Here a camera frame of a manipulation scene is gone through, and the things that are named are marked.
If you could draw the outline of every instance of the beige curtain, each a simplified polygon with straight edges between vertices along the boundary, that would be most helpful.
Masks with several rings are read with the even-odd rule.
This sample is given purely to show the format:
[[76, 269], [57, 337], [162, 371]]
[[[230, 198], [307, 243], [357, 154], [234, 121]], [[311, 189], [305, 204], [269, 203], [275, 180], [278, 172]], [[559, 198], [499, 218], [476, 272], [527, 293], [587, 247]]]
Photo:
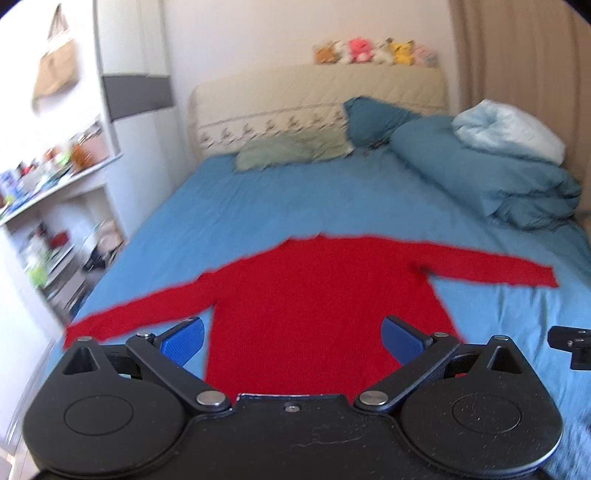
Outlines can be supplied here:
[[490, 98], [540, 118], [591, 210], [591, 26], [563, 0], [449, 0], [462, 109]]

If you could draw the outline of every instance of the headboard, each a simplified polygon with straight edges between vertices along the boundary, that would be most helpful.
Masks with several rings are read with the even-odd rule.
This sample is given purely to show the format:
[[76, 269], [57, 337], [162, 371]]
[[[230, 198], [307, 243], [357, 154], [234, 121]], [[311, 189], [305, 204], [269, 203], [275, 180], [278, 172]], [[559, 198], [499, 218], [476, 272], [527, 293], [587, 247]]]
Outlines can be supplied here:
[[447, 113], [435, 68], [298, 65], [202, 83], [189, 99], [189, 138], [198, 160], [238, 151], [247, 140], [302, 128], [344, 127], [343, 102], [371, 96], [427, 115]]

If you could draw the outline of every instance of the metal bolt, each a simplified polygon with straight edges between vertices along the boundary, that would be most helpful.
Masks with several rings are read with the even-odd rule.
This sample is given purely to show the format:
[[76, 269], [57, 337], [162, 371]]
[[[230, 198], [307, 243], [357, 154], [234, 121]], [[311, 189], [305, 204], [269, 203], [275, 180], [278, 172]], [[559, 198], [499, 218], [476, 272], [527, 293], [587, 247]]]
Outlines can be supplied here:
[[196, 400], [206, 407], [219, 407], [226, 400], [226, 396], [218, 390], [206, 390], [197, 395]]
[[388, 396], [380, 390], [368, 390], [359, 396], [362, 404], [370, 407], [379, 407], [388, 401]]

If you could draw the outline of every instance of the white wall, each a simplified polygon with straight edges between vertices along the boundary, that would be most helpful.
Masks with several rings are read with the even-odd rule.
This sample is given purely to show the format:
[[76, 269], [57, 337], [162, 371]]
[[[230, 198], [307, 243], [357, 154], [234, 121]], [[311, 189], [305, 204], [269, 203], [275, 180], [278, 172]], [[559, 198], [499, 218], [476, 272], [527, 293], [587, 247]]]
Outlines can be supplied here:
[[39, 59], [59, 0], [22, 0], [0, 20], [0, 171], [69, 140], [102, 113], [92, 0], [61, 0], [78, 46], [80, 82], [31, 109]]
[[0, 439], [51, 340], [62, 330], [33, 289], [0, 228]]
[[200, 82], [241, 70], [311, 63], [323, 40], [364, 36], [415, 40], [435, 49], [459, 104], [452, 20], [447, 0], [164, 0], [177, 101]]

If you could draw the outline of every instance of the tote bag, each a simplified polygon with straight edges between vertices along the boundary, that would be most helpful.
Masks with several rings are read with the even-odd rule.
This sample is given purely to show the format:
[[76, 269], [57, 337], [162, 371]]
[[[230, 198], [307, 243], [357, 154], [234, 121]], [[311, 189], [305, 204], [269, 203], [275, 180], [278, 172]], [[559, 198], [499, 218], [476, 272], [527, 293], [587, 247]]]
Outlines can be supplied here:
[[33, 110], [39, 98], [72, 88], [78, 83], [76, 43], [68, 28], [61, 4], [56, 8], [47, 37], [48, 48], [39, 62], [37, 81], [33, 91]]

